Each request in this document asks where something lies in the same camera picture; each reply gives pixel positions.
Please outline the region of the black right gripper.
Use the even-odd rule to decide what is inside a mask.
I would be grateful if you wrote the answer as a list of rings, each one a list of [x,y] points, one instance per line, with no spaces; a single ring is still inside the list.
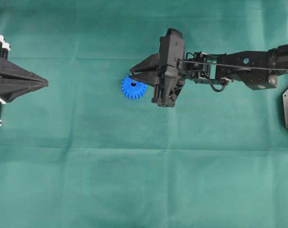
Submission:
[[[184,44],[182,33],[169,28],[166,35],[160,37],[159,53],[150,55],[129,69],[134,81],[155,86],[152,103],[160,107],[174,107],[185,84],[185,79],[179,75]]]

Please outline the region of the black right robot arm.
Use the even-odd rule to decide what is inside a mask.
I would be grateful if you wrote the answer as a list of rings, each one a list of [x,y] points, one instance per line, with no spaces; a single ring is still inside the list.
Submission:
[[[278,77],[288,74],[288,44],[268,51],[186,53],[182,33],[173,28],[159,41],[158,53],[129,71],[133,80],[154,88],[152,103],[161,107],[175,106],[186,80],[209,85],[219,93],[234,81],[252,90],[276,88]]]

